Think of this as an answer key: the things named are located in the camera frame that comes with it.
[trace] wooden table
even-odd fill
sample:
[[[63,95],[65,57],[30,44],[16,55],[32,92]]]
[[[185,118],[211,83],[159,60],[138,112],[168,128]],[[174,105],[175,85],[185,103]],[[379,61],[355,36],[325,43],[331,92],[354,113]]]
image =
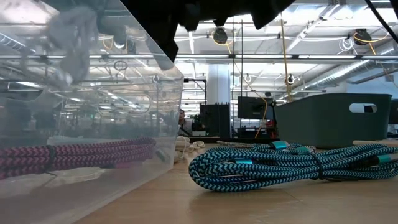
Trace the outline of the wooden table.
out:
[[[300,180],[262,190],[216,193],[197,186],[188,161],[78,221],[78,224],[397,223],[398,178]]]

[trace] black monitor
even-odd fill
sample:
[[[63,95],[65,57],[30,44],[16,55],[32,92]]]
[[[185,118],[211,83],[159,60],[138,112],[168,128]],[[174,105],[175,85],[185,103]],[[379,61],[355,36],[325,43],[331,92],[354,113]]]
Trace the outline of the black monitor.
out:
[[[398,124],[398,99],[391,100],[388,124]]]
[[[267,101],[268,108],[265,119],[274,119],[274,110],[271,103],[274,101],[272,98],[264,98]],[[242,119],[262,119],[266,104],[260,97],[238,97],[238,118]]]

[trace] braided cable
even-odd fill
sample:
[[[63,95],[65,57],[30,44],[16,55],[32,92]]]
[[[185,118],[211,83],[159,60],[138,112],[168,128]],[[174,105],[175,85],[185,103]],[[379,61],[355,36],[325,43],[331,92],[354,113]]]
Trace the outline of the braided cable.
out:
[[[80,167],[113,168],[151,159],[155,140],[139,138],[98,144],[11,147],[0,150],[0,180]]]
[[[396,153],[398,147],[368,144],[313,154],[299,144],[290,144],[290,148],[275,150],[271,144],[252,145],[250,149],[214,147],[194,158],[188,171],[199,186],[217,192],[254,190],[302,179],[388,179],[398,175],[397,161],[376,167],[350,166],[374,156]],[[252,163],[237,163],[239,159]]]

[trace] blue braided cable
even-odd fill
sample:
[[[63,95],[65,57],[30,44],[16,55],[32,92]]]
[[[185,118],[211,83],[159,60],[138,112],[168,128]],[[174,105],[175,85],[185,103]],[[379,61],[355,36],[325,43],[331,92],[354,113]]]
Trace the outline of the blue braided cable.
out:
[[[217,192],[254,190],[302,179],[368,180],[398,175],[398,161],[374,167],[351,166],[375,156],[397,153],[398,147],[368,144],[313,155],[303,151],[299,144],[290,144],[287,149],[275,150],[271,145],[253,145],[250,149],[214,147],[191,161],[189,174],[199,186]],[[239,159],[253,163],[236,163]]]

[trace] plastic storage container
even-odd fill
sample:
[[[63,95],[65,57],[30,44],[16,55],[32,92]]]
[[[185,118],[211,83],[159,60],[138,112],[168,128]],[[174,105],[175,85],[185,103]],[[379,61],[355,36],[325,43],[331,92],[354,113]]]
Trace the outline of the plastic storage container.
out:
[[[275,107],[279,137],[320,149],[349,147],[354,140],[382,140],[387,138],[390,103],[391,95],[385,94],[309,96]],[[375,112],[364,113],[365,105],[376,106]]]
[[[4,224],[72,223],[174,158],[174,64],[119,0],[108,5],[124,16],[45,2],[0,1]]]

